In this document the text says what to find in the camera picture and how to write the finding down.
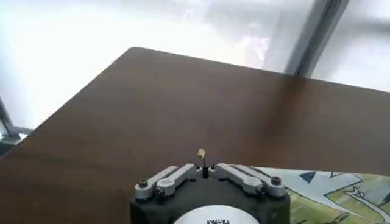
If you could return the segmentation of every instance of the brown table surface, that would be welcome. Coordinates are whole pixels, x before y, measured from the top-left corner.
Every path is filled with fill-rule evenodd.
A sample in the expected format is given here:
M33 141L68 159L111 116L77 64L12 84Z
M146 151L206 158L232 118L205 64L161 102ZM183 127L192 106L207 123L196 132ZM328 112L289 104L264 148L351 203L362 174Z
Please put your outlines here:
M388 93L133 48L0 161L0 223L129 223L134 184L199 148L390 175L389 129Z

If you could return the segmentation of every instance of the glass pane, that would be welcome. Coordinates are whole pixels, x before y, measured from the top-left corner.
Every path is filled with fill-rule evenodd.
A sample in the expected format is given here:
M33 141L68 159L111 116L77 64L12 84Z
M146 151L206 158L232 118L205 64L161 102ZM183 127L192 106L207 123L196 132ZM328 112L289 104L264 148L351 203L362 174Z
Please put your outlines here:
M314 79L390 91L390 1L350 0Z
M283 72L314 0L2 1L0 96L35 128L127 48Z

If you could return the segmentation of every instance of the metal clamp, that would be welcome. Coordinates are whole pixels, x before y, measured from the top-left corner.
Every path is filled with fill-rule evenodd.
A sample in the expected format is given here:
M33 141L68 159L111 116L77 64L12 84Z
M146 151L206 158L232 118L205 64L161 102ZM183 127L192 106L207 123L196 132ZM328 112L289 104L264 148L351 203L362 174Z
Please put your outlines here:
M242 173L241 171L224 163L216 165L216 171L223 178L228 178L240 185L249 194L256 194L263 187L260 179Z
M269 195L273 197L282 197L287 194L286 187L282 185L282 180L279 177L270 178L243 165L237 165L235 167L254 177L261 179L265 183L265 190Z
M177 169L177 166L170 166L160 173L154 175L152 178L144 181L140 181L135 185L135 198L148 199L153 196L155 186L157 182Z
M188 163L184 165L170 176L160 179L156 185L156 193L162 196L172 195L176 191L176 187L194 173L196 173L194 164Z

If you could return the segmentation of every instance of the screw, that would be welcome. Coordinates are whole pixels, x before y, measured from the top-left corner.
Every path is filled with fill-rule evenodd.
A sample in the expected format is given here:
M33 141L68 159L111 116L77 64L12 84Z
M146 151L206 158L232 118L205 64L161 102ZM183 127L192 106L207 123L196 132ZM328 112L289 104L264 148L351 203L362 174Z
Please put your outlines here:
M140 188L147 187L147 180L140 180L138 182L138 185L139 185Z
M271 177L271 184L279 186L282 184L282 179L280 177Z
M157 188L155 192L156 192L156 194L157 194L158 196L164 195L164 191L163 191L162 189Z

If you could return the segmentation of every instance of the bolt head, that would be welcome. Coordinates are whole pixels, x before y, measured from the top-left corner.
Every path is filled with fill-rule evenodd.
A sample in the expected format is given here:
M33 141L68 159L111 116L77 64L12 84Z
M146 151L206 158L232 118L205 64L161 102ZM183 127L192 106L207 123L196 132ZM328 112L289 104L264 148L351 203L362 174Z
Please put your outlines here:
M140 182L138 182L138 185L139 187L147 187L147 180L140 180Z
M271 184L273 185L281 185L282 179L280 177L271 177Z

